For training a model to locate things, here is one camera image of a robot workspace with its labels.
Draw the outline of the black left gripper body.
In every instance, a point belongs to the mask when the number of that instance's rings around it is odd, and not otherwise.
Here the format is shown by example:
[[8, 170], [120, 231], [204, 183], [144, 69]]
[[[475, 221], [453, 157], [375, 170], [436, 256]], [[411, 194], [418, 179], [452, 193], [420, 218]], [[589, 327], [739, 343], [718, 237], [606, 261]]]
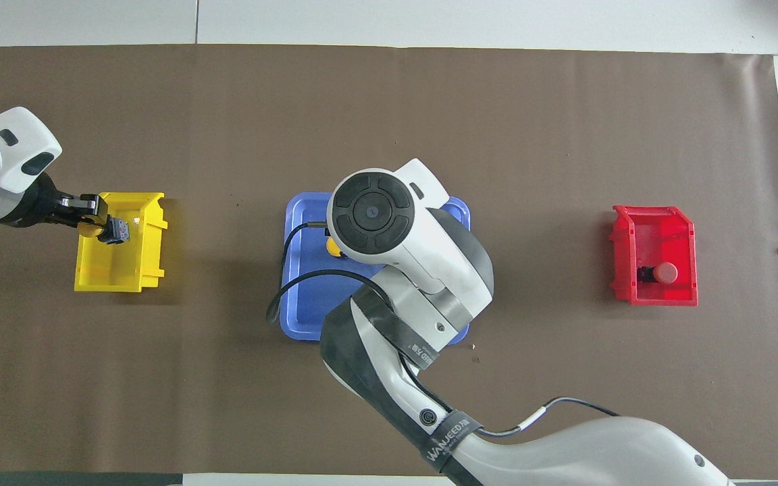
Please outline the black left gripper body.
[[83, 207], [65, 206], [63, 200], [76, 200], [76, 197], [58, 190], [49, 174], [40, 174], [14, 208], [14, 227], [26, 228], [40, 223], [77, 227], [84, 217]]

